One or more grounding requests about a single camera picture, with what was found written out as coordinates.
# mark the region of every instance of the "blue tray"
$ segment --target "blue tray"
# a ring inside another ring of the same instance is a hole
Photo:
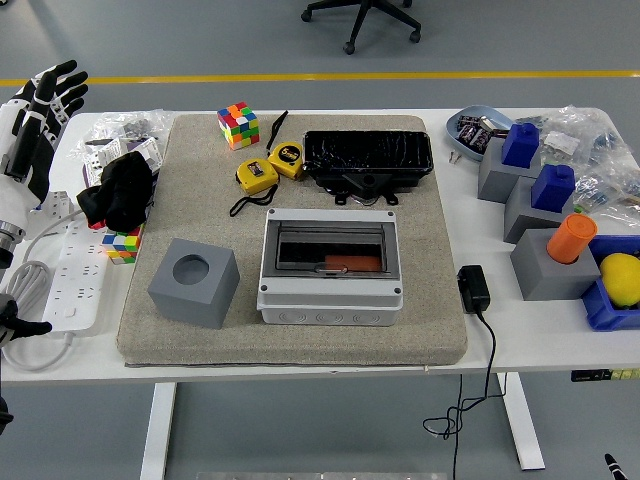
[[[640,235],[596,235],[589,243],[589,249],[596,263],[612,253],[633,254],[640,249]],[[587,320],[592,329],[598,332],[611,332],[618,329],[640,329],[640,310],[615,308],[609,300],[602,278],[582,294],[582,302],[587,309]]]
[[[498,125],[501,128],[504,128],[505,130],[509,130],[511,128],[511,125],[515,123],[513,120],[503,115],[502,113],[497,111],[495,108],[485,107],[484,105],[473,105],[471,107],[467,107],[464,110],[460,110],[453,117],[447,120],[447,133],[449,134],[449,138],[451,138],[451,141],[453,142],[454,147],[457,150],[460,150],[462,153],[464,153],[466,156],[468,156],[472,160],[475,160],[476,162],[481,162],[483,155],[480,153],[474,152],[465,144],[458,141],[458,138],[457,138],[458,137],[458,119],[462,115],[467,115],[470,117],[481,117],[483,115],[486,115],[487,118],[489,118],[489,120],[492,120],[496,125]]]

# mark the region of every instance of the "yellow ball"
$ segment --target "yellow ball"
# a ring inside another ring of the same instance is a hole
[[[602,283],[618,308],[640,302],[640,259],[626,253],[613,253],[600,263]]]

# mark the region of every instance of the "tape measure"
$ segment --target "tape measure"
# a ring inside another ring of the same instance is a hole
[[[236,171],[236,180],[247,192],[254,195],[278,183],[278,172],[267,160],[252,158],[243,162]]]
[[[297,180],[302,175],[302,145],[284,142],[276,146],[269,155],[269,163],[281,175]]]

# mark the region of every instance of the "robotic hand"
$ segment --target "robotic hand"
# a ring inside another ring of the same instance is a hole
[[[0,106],[0,280],[24,238],[29,211],[47,197],[51,162],[69,118],[84,104],[88,75],[73,73],[76,68],[71,60],[45,70]],[[12,301],[0,296],[0,346],[51,329],[19,320]]]

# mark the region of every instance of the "gray floor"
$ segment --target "gray floor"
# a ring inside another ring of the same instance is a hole
[[[637,1],[415,0],[411,29],[372,12],[346,56],[355,11],[299,19],[305,1],[9,0],[0,7],[0,80],[75,58],[91,77],[319,72],[640,69]],[[92,85],[83,111],[598,107],[635,151],[637,78]],[[0,87],[8,99],[14,87]],[[490,320],[491,310],[487,317]],[[465,377],[475,395],[480,376]],[[640,382],[571,384],[523,375],[547,469],[520,473],[504,408],[465,417],[458,478],[609,478],[612,453],[640,477]],[[136,478],[151,385],[5,388],[16,421],[0,438],[0,479]],[[439,471],[453,441],[422,429],[453,403],[457,378],[321,379],[181,385],[168,479],[200,471]]]

